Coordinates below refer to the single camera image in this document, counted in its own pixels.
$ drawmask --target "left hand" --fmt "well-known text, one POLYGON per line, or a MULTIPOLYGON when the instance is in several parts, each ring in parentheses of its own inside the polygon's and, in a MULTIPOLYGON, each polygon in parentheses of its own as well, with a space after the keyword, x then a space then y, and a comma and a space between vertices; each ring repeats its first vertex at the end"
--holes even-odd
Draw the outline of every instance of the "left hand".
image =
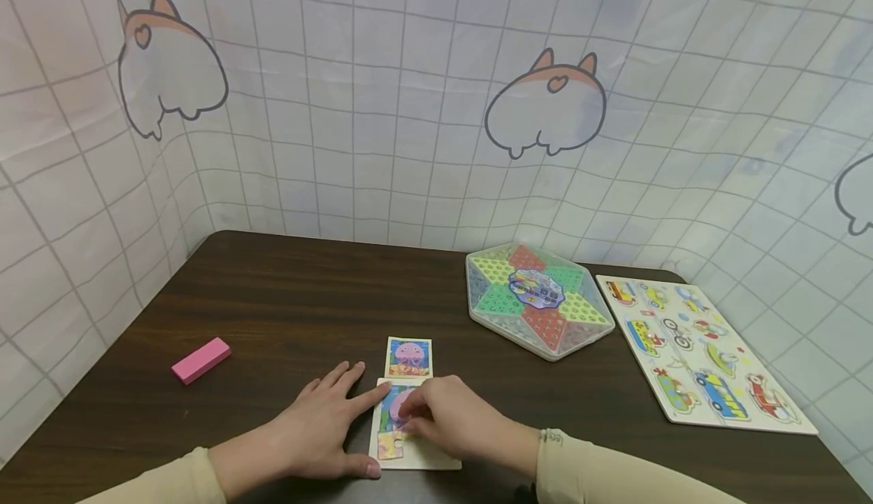
POLYGON ((347 399, 364 368, 364 362, 351 368, 348 362, 340 362, 325 377, 306 384, 297 400, 274 420, 209 450, 225 497, 233 499, 260 483, 285 476, 318 480, 344 475, 379 477, 376 459, 343 451, 352 420, 378 404, 391 388, 390 383, 383 383, 347 399))

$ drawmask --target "beige sleeve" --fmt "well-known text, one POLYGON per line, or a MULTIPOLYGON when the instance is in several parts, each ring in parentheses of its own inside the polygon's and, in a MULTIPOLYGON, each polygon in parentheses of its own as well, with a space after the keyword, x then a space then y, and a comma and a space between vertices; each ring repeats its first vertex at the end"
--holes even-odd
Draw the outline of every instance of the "beige sleeve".
POLYGON ((206 449, 146 471, 80 504, 225 504, 206 449))
POLYGON ((540 504, 742 504, 678 471, 544 430, 537 457, 540 504))

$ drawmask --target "grid pattern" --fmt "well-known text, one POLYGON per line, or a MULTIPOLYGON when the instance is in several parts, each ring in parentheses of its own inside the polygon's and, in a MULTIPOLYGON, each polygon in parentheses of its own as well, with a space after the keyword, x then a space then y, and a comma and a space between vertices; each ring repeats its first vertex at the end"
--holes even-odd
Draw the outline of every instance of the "grid pattern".
POLYGON ((672 269, 873 493, 873 232, 834 204, 873 153, 873 0, 174 4, 230 92, 155 142, 120 107, 114 0, 0 1, 0 465, 203 238, 242 229, 672 269), (597 53, 607 117, 511 161, 483 115, 544 48, 597 53))

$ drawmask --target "pink wooden block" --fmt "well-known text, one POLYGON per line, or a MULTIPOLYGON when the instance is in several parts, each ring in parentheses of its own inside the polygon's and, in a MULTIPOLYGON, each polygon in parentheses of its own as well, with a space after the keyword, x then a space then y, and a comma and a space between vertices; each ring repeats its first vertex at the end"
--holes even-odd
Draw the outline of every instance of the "pink wooden block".
POLYGON ((173 373, 185 384, 211 370, 218 362, 230 356, 230 347, 220 337, 214 338, 173 366, 173 373))

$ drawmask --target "fabric wall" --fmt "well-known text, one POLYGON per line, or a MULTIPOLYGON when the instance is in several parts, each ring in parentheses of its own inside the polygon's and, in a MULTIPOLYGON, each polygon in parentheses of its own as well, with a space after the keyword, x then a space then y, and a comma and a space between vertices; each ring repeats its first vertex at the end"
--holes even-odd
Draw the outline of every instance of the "fabric wall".
POLYGON ((208 235, 704 288, 873 493, 873 0, 0 0, 0 465, 208 235))

